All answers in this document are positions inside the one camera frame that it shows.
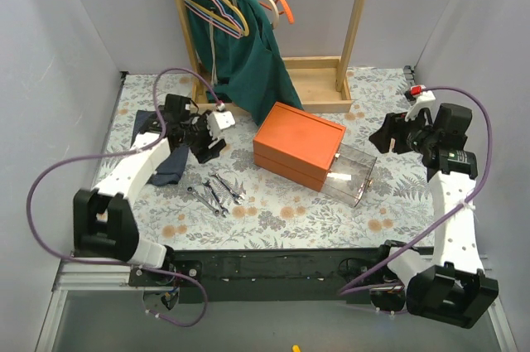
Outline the navy blue cloth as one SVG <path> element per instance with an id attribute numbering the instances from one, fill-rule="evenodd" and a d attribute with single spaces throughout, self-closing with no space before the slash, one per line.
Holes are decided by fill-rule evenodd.
<path id="1" fill-rule="evenodd" d="M 155 115 L 156 114 L 152 111 L 138 110 L 136 112 L 132 129 L 131 144 L 134 144 L 142 125 Z M 182 145 L 174 150 L 171 155 L 158 166 L 157 173 L 153 174 L 147 183 L 154 186 L 177 185 L 184 174 L 189 151 L 190 150 L 186 145 Z"/>

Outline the clear plastic drawer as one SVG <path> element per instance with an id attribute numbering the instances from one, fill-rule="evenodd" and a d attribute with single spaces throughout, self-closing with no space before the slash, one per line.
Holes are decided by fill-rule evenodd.
<path id="1" fill-rule="evenodd" d="M 376 161 L 376 157 L 341 143 L 320 192 L 356 207 L 370 185 Z"/>

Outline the steel combination wrench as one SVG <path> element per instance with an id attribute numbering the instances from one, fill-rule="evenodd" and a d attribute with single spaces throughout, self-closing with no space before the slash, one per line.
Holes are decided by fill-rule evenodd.
<path id="1" fill-rule="evenodd" d="M 245 200 L 245 197 L 242 194 L 238 193 L 235 189 L 233 189 L 223 177 L 221 177 L 217 172 L 210 173 L 210 176 L 215 178 L 218 183 L 220 183 L 220 185 L 222 185 L 222 187 L 226 189 L 226 191 L 231 195 L 233 202 L 236 205 L 242 204 L 242 201 Z"/>

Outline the orange drawer box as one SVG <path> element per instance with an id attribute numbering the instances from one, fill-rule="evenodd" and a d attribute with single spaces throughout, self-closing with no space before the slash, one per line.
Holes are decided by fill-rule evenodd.
<path id="1" fill-rule="evenodd" d="M 321 191 L 345 135 L 345 126 L 275 103 L 253 139 L 254 163 Z"/>

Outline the steel open-end wrench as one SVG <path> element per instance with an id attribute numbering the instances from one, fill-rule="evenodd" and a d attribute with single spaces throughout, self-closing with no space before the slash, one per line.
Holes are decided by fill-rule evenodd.
<path id="1" fill-rule="evenodd" d="M 211 185 L 210 181 L 204 181 L 202 183 L 203 187 L 211 194 L 212 198 L 214 199 L 216 205 L 219 208 L 220 215 L 224 218 L 228 214 L 228 210 L 223 206 L 221 199 L 219 198 L 217 192 L 215 191 L 214 187 Z"/>

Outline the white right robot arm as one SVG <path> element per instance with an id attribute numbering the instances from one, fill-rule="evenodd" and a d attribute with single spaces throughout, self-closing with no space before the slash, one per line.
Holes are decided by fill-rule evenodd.
<path id="1" fill-rule="evenodd" d="M 409 313 L 466 329 L 499 294 L 498 282 L 484 273 L 474 207 L 465 201 L 478 176 L 476 156 L 465 150 L 471 120 L 471 110 L 457 104 L 441 104 L 435 117 L 428 108 L 415 115 L 389 113 L 369 139 L 381 153 L 421 154 L 434 213 L 448 217 L 434 231 L 431 261 L 414 248 L 399 257 L 388 254 L 375 262 L 376 277 L 403 284 Z"/>

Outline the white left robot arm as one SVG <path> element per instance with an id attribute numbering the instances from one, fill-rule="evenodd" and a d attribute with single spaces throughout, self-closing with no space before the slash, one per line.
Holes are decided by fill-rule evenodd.
<path id="1" fill-rule="evenodd" d="M 169 94 L 161 113 L 140 128 L 129 154 L 92 190 L 74 197 L 78 250 L 147 268 L 160 286 L 176 265 L 168 247 L 142 238 L 132 207 L 158 167 L 180 147 L 205 164 L 225 148 L 221 133 L 235 125 L 223 104 L 199 113 L 184 96 Z M 374 157 L 342 143 L 345 127 L 286 104 L 275 103 L 253 138 L 256 165 L 290 181 L 356 206 L 369 185 Z"/>

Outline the steel ratchet wrench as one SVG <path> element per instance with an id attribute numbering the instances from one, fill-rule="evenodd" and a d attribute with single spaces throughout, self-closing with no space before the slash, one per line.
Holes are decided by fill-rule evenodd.
<path id="1" fill-rule="evenodd" d="M 215 216 L 220 216 L 220 211 L 216 207 L 203 197 L 193 186 L 188 186 L 186 188 L 189 195 L 194 196 L 200 203 L 202 203 L 207 209 L 209 209 Z"/>

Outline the floral table mat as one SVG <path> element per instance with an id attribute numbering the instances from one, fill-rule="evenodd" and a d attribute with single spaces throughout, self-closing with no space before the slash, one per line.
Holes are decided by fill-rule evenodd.
<path id="1" fill-rule="evenodd" d="M 409 69 L 353 68 L 347 72 L 353 98 L 347 113 L 319 114 L 346 127 L 344 143 L 377 157 L 371 185 L 351 207 L 254 165 L 249 116 L 236 118 L 224 133 L 227 146 L 206 165 L 188 156 L 179 184 L 147 185 L 133 206 L 141 236 L 174 249 L 365 248 L 387 239 L 407 243 L 431 225 L 432 198 L 421 158 L 414 153 L 379 155 L 368 137 L 390 112 L 403 112 Z M 106 152 L 129 148 L 138 110 L 151 110 L 155 75 L 126 75 L 107 141 Z M 209 174 L 217 171 L 246 195 L 241 205 Z M 186 191 L 211 179 L 229 213 L 216 217 Z"/>

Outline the wooden clothes rack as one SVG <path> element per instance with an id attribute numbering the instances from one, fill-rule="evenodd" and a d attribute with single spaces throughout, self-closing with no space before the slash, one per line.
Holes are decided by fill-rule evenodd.
<path id="1" fill-rule="evenodd" d="M 195 46 L 190 34 L 184 0 L 174 0 L 181 21 L 185 47 L 193 70 L 206 76 L 200 68 Z M 304 109 L 311 113 L 347 113 L 352 98 L 346 77 L 365 0 L 354 0 L 344 47 L 340 57 L 285 57 L 283 59 L 291 81 L 302 101 Z"/>

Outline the green shorts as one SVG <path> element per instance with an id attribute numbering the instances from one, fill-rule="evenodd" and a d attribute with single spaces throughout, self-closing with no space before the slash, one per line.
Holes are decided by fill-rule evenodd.
<path id="1" fill-rule="evenodd" d="M 249 112 L 257 125 L 276 102 L 303 109 L 264 9 L 258 0 L 237 4 L 249 29 L 239 39 L 187 11 L 197 55 L 208 71 L 216 71 L 215 93 Z"/>

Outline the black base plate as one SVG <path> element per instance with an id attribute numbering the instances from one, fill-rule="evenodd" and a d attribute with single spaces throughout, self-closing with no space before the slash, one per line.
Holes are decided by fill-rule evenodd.
<path id="1" fill-rule="evenodd" d="M 383 248 L 171 251 L 166 270 L 203 285 L 211 302 L 328 301 L 383 259 Z"/>

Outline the aluminium frame rail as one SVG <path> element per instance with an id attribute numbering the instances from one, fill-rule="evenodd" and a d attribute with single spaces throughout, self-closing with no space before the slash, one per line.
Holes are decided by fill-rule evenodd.
<path id="1" fill-rule="evenodd" d="M 52 351 L 69 292 L 120 291 L 128 286 L 130 268 L 96 264 L 62 263 L 51 289 L 35 351 Z"/>

